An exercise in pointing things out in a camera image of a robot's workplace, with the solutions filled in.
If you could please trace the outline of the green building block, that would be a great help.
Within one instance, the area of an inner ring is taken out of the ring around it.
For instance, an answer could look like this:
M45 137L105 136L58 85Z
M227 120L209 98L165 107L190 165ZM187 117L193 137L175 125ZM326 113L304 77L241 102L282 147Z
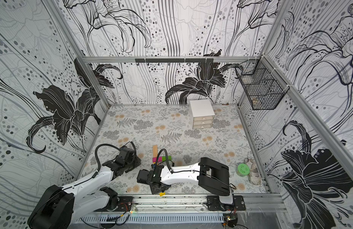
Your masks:
M163 162L163 161L166 161L167 159L168 159L168 160L171 160L172 157L171 157L171 156L168 156L168 157L163 156L163 157L161 158L161 161Z

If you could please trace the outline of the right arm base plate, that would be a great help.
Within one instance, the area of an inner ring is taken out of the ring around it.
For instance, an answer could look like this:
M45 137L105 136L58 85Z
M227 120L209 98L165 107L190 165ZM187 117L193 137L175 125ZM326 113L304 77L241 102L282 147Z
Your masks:
M243 196L207 196L206 206L209 211L245 211Z

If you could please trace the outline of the wooden building block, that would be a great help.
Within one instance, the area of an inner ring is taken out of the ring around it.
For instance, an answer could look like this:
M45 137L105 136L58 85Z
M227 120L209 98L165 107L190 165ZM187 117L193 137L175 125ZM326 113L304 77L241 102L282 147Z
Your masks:
M153 158L156 158L158 155L158 146L157 145L153 145Z

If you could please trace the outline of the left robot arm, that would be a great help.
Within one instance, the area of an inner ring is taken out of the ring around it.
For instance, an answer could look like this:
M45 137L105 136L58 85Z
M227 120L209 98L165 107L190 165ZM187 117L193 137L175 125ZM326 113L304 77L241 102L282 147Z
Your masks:
M123 173L141 164L135 145L118 148L113 160L100 162L97 154L97 170L70 184L52 185L45 190L28 218L31 229L66 229L79 218L96 210L113 211L118 206L118 194L107 184Z

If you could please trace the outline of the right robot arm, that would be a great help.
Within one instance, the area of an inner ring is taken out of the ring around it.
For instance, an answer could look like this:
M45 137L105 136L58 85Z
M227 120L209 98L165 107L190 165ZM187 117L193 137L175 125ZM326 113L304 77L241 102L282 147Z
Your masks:
M137 183L148 185L153 195L165 192L176 183L191 183L218 196L221 204L233 205L229 167L207 157L187 166L172 167L169 160L154 164L150 171L139 171Z

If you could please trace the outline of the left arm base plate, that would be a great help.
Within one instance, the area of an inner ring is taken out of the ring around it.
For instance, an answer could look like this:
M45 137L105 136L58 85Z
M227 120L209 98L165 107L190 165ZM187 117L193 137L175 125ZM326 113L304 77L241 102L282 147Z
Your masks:
M97 212L130 212L133 205L132 196L120 196L117 198L116 204L112 206L105 206L102 209L96 210Z

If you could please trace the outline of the pink building block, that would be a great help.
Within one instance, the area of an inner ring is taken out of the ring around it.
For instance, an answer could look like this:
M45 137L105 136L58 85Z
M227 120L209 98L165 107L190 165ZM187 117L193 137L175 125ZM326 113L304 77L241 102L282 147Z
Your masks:
M159 157L159 158L154 157L153 158L153 163L162 162L162 161L163 161L163 157Z

